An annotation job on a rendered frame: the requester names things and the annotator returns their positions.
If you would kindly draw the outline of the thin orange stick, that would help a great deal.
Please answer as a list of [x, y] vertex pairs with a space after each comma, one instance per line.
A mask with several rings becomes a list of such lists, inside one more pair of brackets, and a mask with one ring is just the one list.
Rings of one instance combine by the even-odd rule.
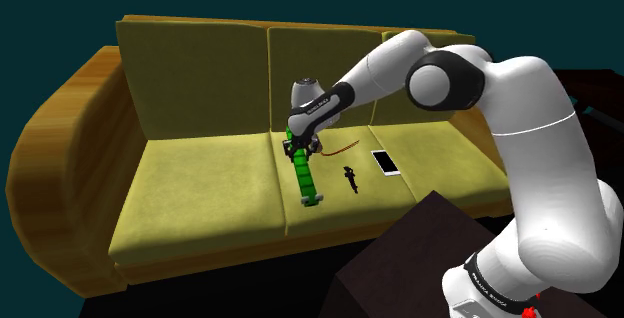
[[355, 142], [353, 142], [353, 143], [351, 143], [351, 144], [349, 144], [349, 145], [347, 145], [347, 146], [345, 146], [345, 147], [343, 147], [343, 148], [341, 148], [341, 149], [339, 149], [339, 150], [337, 150], [337, 151], [334, 151], [334, 152], [327, 152], [327, 153], [326, 153], [326, 152], [322, 152], [322, 151], [321, 151], [321, 152], [319, 152], [319, 153], [320, 153], [322, 156], [325, 156], [325, 157], [334, 156], [334, 155], [340, 154], [340, 153], [342, 153], [342, 152], [345, 152], [345, 151], [347, 151], [347, 150], [351, 149], [352, 147], [356, 146], [359, 142], [360, 142], [359, 140], [356, 140]]

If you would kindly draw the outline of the small black figure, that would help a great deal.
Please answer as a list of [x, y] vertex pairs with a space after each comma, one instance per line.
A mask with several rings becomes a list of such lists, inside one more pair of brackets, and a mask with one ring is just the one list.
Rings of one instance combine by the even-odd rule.
[[354, 170], [348, 166], [344, 166], [343, 167], [345, 173], [344, 176], [348, 179], [349, 183], [350, 183], [350, 187], [352, 188], [352, 190], [354, 191], [355, 194], [358, 193], [358, 186], [355, 182], [355, 173]]

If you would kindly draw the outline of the white phone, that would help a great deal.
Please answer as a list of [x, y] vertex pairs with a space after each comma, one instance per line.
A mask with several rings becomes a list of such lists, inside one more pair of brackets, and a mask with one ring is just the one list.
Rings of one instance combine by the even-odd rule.
[[371, 154], [385, 176], [401, 174], [400, 170], [385, 150], [372, 150]]

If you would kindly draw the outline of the yellow-green sofa with wooden frame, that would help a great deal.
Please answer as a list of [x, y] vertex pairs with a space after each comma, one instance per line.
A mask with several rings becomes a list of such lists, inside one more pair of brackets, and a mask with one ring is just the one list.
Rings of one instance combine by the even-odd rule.
[[25, 125], [6, 182], [25, 251], [84, 298], [374, 238], [432, 191], [475, 218], [512, 210], [480, 111], [403, 92], [322, 131], [322, 152], [360, 142], [311, 158], [323, 200], [302, 205], [281, 147], [293, 82], [331, 87], [393, 27], [127, 15], [116, 32]]

